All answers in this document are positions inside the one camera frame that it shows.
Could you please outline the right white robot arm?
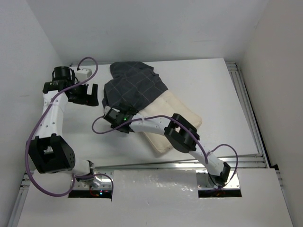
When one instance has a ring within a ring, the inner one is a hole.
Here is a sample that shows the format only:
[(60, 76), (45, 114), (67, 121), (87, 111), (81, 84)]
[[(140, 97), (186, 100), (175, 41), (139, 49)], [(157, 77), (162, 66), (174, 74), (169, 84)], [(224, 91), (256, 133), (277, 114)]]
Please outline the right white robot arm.
[(223, 187), (227, 183), (231, 167), (202, 146), (197, 129), (180, 114), (144, 117), (131, 109), (116, 110), (106, 106), (104, 119), (112, 129), (123, 133), (144, 132), (164, 136), (175, 150), (190, 154), (204, 165), (214, 185)]

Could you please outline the dark plaid pillowcase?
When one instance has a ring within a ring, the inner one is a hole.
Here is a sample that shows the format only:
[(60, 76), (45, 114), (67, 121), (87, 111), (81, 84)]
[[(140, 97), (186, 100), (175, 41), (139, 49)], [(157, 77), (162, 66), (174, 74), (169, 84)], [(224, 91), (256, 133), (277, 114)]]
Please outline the dark plaid pillowcase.
[(110, 73), (112, 79), (104, 85), (104, 107), (125, 104), (140, 111), (168, 90), (154, 67), (140, 61), (114, 62)]

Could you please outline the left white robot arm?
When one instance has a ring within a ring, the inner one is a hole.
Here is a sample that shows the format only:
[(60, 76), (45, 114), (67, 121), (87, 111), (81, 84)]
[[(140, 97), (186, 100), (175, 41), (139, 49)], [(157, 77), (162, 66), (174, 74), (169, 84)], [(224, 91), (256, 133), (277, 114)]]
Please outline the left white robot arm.
[(88, 84), (65, 91), (65, 88), (83, 82), (92, 76), (90, 69), (72, 70), (60, 66), (54, 68), (52, 80), (43, 87), (45, 117), (39, 123), (29, 145), (29, 156), (41, 174), (68, 172), (76, 176), (90, 174), (90, 162), (78, 159), (62, 135), (63, 117), (68, 102), (98, 106), (98, 85), (92, 85), (88, 94)]

